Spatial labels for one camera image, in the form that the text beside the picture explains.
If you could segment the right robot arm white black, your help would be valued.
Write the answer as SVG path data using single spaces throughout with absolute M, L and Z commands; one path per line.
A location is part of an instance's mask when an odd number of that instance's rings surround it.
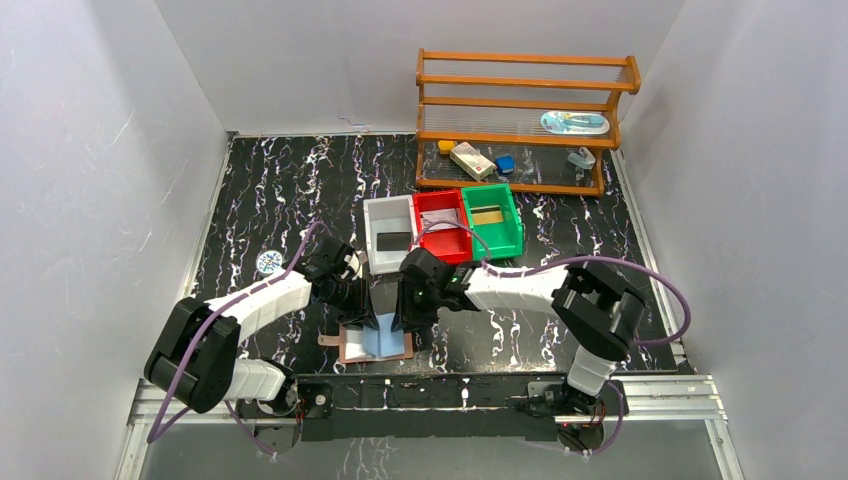
M 565 266 L 497 269 L 480 261 L 448 264 L 424 248 L 400 267 L 393 330 L 428 328 L 439 311 L 531 311 L 556 316 L 578 343 L 563 386 L 565 405 L 590 413 L 635 342 L 646 306 L 642 293 L 598 259 Z

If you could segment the brown leather card holder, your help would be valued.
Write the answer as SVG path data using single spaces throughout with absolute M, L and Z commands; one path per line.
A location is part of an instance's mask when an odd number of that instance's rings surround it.
M 377 329 L 341 327 L 338 335 L 319 335 L 318 344 L 336 348 L 342 364 L 410 360 L 414 357 L 412 334 L 393 330 L 394 317 L 390 313 L 378 315 Z

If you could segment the grey numbered credit card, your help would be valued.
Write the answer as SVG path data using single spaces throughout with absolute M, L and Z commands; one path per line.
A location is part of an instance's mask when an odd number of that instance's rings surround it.
M 460 223 L 459 210 L 456 208 L 425 210 L 419 214 L 421 229 L 436 232 L 456 228 Z

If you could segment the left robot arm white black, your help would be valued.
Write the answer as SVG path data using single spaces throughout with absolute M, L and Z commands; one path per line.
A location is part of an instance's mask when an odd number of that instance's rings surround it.
M 321 303 L 355 322 L 365 320 L 366 281 L 360 255 L 333 237 L 262 281 L 211 300 L 186 297 L 173 307 L 143 370 L 196 413 L 224 401 L 256 400 L 275 416 L 294 411 L 293 371 L 270 359 L 242 358 L 239 346 L 279 318 Z

